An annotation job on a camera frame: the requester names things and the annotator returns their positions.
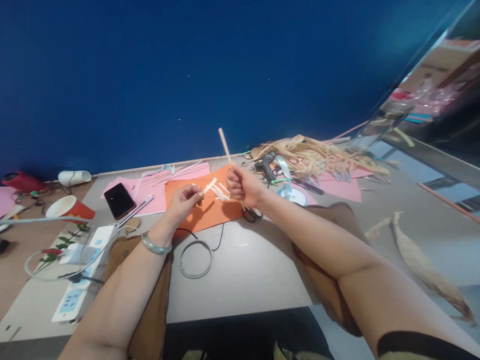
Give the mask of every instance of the person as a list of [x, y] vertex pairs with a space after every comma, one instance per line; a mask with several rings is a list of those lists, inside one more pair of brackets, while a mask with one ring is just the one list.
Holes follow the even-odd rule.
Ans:
[[[233, 199], [259, 209], [338, 282], [376, 358], [479, 359], [480, 346], [373, 248], [267, 190], [258, 177], [234, 163], [226, 184]], [[176, 228], [194, 206], [201, 205], [203, 196], [193, 185], [177, 190], [168, 210], [149, 231], [149, 239], [168, 247]], [[164, 261], [165, 255], [137, 245], [103, 286], [60, 359], [126, 359]]]

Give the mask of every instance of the corn husk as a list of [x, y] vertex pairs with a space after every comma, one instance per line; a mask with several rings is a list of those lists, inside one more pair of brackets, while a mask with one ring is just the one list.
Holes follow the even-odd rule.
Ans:
[[348, 153], [335, 145], [318, 141], [303, 135], [287, 137], [277, 141], [262, 144], [260, 152], [254, 160], [269, 152], [281, 155], [290, 171], [297, 176], [308, 179], [328, 173], [351, 173], [356, 168], [369, 170], [380, 175], [389, 175], [390, 172], [378, 165], [373, 159], [359, 153]]
[[384, 218], [380, 221], [377, 225], [373, 225], [368, 231], [365, 233], [367, 239], [373, 240], [379, 237], [380, 229], [383, 228], [385, 225], [388, 225], [392, 222], [391, 217]]
[[402, 211], [394, 213], [391, 225], [396, 245], [405, 263], [430, 289], [447, 300], [461, 313], [462, 316], [458, 319], [470, 323], [474, 327], [477, 326], [472, 309], [470, 309], [458, 287], [444, 278], [417, 244], [400, 230], [399, 219], [401, 214]]

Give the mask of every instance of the black scissors handle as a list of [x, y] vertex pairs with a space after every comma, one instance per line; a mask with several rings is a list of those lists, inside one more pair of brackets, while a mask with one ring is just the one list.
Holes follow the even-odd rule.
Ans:
[[243, 211], [243, 217], [249, 223], [254, 223], [257, 220], [260, 220], [261, 218], [263, 218], [264, 215], [259, 210], [254, 209], [253, 207], [246, 206], [245, 210]]

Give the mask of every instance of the smartphone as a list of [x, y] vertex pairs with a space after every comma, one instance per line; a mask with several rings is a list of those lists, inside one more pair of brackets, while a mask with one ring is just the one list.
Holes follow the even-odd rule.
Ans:
[[103, 195], [105, 195], [106, 202], [115, 220], [120, 220], [137, 207], [122, 183], [105, 191]]

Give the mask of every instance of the brown bag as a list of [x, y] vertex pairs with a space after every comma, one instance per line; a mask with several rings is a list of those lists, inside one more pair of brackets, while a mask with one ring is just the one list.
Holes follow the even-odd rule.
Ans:
[[[102, 280], [106, 282], [142, 240], [141, 236], [119, 237], [111, 246]], [[155, 288], [131, 337], [128, 356], [137, 360], [158, 360], [162, 355], [169, 302], [171, 255], [167, 254]]]
[[[304, 208], [315, 215], [337, 224], [341, 228], [347, 230], [350, 234], [362, 240], [364, 243], [369, 244], [368, 239], [360, 230], [352, 208], [350, 208], [348, 204], [337, 202], [329, 207], [310, 205], [305, 206]], [[337, 281], [328, 275], [320, 266], [314, 263], [293, 242], [292, 246], [298, 259], [305, 266], [305, 269], [316, 289], [320, 302], [330, 319], [335, 321], [350, 334], [357, 337], [362, 336], [362, 332], [350, 312]]]

